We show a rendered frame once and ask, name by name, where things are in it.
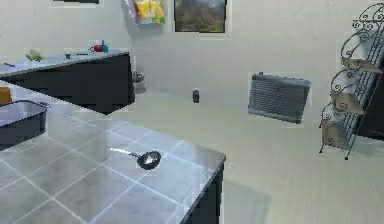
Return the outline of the grey wall radiator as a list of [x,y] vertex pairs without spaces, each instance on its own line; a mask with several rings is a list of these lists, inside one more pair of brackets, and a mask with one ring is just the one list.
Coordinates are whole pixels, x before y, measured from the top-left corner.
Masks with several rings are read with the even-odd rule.
[[248,112],[300,124],[311,82],[304,79],[254,74],[251,79]]

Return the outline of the yellow hanging towel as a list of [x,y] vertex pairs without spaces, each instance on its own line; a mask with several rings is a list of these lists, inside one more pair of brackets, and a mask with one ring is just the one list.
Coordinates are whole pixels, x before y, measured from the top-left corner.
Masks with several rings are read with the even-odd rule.
[[165,23],[163,0],[125,0],[125,3],[136,25]]

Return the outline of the dark wall frame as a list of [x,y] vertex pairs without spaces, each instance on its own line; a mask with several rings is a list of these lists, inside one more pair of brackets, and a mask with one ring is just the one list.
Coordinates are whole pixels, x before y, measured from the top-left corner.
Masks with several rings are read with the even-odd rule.
[[100,0],[52,0],[52,1],[73,2],[73,3],[79,3],[79,4],[99,4],[100,3]]

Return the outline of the dark framed landscape picture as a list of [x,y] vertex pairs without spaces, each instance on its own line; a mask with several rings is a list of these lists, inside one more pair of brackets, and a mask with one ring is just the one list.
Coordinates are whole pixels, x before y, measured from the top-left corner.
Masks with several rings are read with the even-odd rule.
[[174,0],[176,32],[224,33],[227,0]]

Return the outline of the grey tiled kitchen island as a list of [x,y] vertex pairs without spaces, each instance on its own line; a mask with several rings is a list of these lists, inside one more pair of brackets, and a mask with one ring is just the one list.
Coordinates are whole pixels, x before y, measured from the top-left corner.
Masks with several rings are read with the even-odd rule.
[[[219,224],[224,154],[12,86],[50,105],[44,134],[0,152],[0,224]],[[144,170],[133,156],[158,151]]]

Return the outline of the orange box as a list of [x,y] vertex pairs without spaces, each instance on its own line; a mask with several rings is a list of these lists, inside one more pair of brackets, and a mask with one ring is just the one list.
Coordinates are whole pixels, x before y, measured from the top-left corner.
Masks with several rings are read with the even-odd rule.
[[0,87],[0,105],[12,102],[12,95],[9,87]]

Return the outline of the black rectangular baking pan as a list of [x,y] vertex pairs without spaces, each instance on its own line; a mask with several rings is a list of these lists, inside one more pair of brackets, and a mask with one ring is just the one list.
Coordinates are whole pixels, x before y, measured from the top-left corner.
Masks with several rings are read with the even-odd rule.
[[43,134],[50,105],[17,100],[0,106],[0,151]]

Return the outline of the dark kitchen counter cabinet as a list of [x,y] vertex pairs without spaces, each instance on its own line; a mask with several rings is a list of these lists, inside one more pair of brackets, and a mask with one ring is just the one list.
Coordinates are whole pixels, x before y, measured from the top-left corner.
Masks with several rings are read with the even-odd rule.
[[135,102],[129,52],[1,74],[0,80],[108,115]]

